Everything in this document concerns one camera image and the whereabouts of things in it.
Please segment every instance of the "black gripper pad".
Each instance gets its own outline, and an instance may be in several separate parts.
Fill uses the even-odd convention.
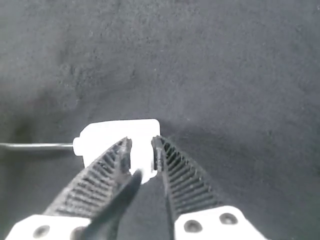
[[[152,145],[158,171],[163,174],[171,221],[182,214],[224,205],[218,186],[195,161],[164,137],[153,138]]]
[[[131,177],[132,141],[124,138],[83,169],[51,205],[44,215],[93,218]]]

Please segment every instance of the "screw hole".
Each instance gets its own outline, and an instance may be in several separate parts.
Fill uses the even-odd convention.
[[[184,224],[184,230],[187,233],[199,233],[202,231],[201,224],[196,220],[186,221]]]
[[[225,225],[235,225],[238,223],[236,216],[228,212],[221,214],[219,218],[221,223]]]
[[[85,229],[84,226],[78,226],[75,229],[73,229],[70,235],[70,240],[79,240],[81,233],[84,229]]]
[[[34,232],[33,232],[33,238],[34,239],[40,239],[46,236],[49,233],[50,226],[49,225],[43,225],[38,227]]]

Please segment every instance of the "white plastic connector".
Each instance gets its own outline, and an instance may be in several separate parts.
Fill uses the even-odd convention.
[[[73,140],[73,151],[83,157],[84,167],[87,167],[113,144],[128,137],[132,140],[130,172],[142,170],[142,183],[146,183],[157,175],[151,140],[158,135],[160,124],[156,119],[96,122],[86,126]]]

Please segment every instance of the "wire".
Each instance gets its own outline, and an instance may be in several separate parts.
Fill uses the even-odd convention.
[[[0,148],[15,151],[72,150],[72,143],[0,143]]]

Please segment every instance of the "gray fabric surface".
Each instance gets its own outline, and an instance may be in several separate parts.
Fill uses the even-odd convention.
[[[318,0],[1,0],[0,141],[157,118],[268,238],[317,239],[319,43]],[[72,154],[1,157],[3,233],[83,167]],[[119,237],[167,229],[156,178]]]

